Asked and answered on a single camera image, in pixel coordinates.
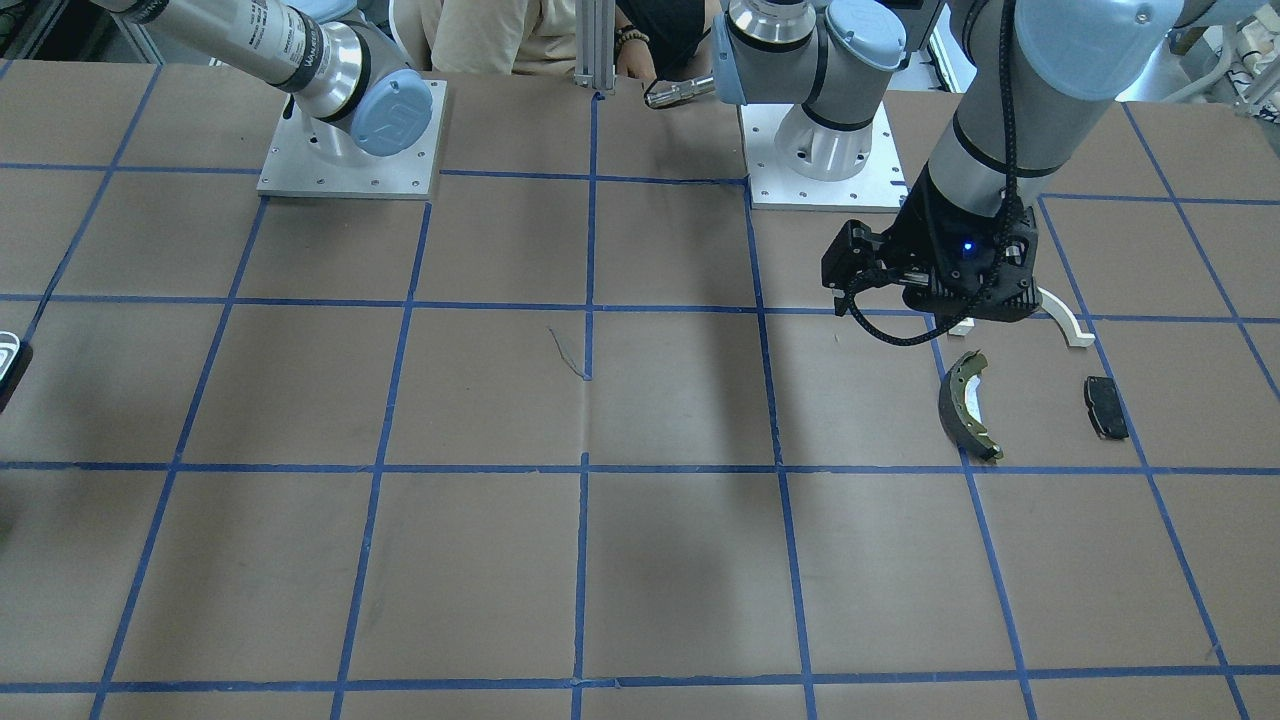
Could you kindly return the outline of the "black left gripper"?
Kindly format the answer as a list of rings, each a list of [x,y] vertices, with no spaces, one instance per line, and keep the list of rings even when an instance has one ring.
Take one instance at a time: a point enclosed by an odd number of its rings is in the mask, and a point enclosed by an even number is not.
[[[951,202],[924,168],[905,208],[881,236],[868,284],[904,287],[904,302],[937,316],[1019,322],[1041,307],[1034,278],[1038,229],[1029,208],[983,217]]]

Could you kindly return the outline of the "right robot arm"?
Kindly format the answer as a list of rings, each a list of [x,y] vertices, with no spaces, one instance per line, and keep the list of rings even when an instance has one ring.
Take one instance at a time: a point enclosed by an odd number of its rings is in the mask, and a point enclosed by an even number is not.
[[[293,97],[306,115],[385,158],[433,118],[428,82],[355,1],[101,1]]]

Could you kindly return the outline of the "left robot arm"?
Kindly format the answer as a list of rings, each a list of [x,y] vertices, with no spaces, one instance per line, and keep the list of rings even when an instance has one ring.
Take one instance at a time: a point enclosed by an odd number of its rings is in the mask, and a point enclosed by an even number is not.
[[[1030,201],[1143,72],[1172,29],[1225,26],[1257,1],[954,1],[975,78],[892,225],[850,220],[820,261],[835,313],[870,323],[858,295],[902,288],[940,332],[966,318],[1019,322],[1042,304]],[[878,1],[726,1],[712,22],[727,104],[786,104],[780,141],[814,179],[856,174],[908,29]]]

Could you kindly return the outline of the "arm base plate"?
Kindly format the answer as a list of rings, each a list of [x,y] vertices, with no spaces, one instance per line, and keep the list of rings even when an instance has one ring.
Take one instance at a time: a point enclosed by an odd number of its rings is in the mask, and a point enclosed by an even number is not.
[[[869,126],[835,131],[801,106],[739,109],[751,205],[765,210],[896,213],[908,182],[883,104]]]
[[[429,79],[430,124],[408,149],[388,158],[360,150],[348,135],[293,110],[279,119],[257,192],[285,199],[433,199],[448,99],[444,79]]]

